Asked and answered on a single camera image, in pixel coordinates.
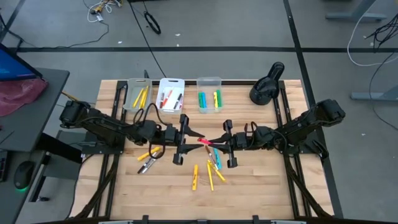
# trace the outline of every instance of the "wooden table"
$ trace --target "wooden table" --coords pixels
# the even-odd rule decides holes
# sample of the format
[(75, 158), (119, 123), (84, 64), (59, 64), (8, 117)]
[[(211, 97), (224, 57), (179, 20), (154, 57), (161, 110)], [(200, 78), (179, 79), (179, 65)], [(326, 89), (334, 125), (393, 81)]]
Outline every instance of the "wooden table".
[[(103, 80), (99, 89), (96, 108), (111, 114), (117, 80)], [(300, 80), (285, 80), (287, 98), (292, 117), (307, 110), (305, 96)], [(201, 114), (197, 104), (197, 87), (186, 86), (183, 113), (190, 118), (190, 127), (202, 133), (208, 139), (218, 138), (223, 132), (222, 124), (232, 119), (233, 132), (243, 131), (250, 121), (258, 125), (277, 127), (274, 105), (269, 103), (258, 106), (249, 99), (249, 85), (223, 86), (224, 108), (217, 114)], [(154, 87), (152, 102), (155, 101), (157, 87)], [(134, 114), (128, 113), (126, 122), (131, 123)], [(162, 115), (161, 118), (179, 128), (177, 115)], [(157, 121), (154, 111), (148, 119)], [(187, 143), (196, 143), (196, 138), (187, 138)], [(227, 183), (222, 183), (215, 174), (215, 190), (210, 190), (206, 169), (208, 155), (204, 148), (196, 149), (184, 155), (182, 166), (172, 163), (174, 147), (167, 148), (163, 158), (159, 159), (145, 174), (137, 174), (143, 162), (137, 157), (147, 152), (147, 146), (140, 147), (126, 141), (124, 154), (120, 158), (118, 176), (114, 192), (111, 219), (140, 220), (149, 215), (151, 220), (193, 220), (251, 219), (259, 215), (260, 219), (291, 219), (289, 188), (284, 161), (278, 151), (237, 151), (238, 167), (228, 169), (228, 155), (221, 155), (223, 168), (221, 173)], [(75, 203), (72, 216), (76, 215), (95, 192), (100, 175), (103, 156), (93, 156), (80, 171), (76, 187)], [(318, 203), (332, 214), (330, 196), (326, 185), (323, 167), (318, 156), (302, 154), (300, 156), (307, 188)], [(193, 166), (199, 165), (198, 188), (192, 190)], [(303, 204), (296, 188), (300, 214)], [(100, 214), (104, 211), (102, 200)]]

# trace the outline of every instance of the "laptop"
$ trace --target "laptop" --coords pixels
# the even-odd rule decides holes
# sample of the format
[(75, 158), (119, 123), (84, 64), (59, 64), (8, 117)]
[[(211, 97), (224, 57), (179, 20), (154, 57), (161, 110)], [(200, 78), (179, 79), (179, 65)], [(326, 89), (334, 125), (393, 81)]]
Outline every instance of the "laptop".
[(23, 59), (0, 44), (0, 82), (42, 78), (42, 75)]

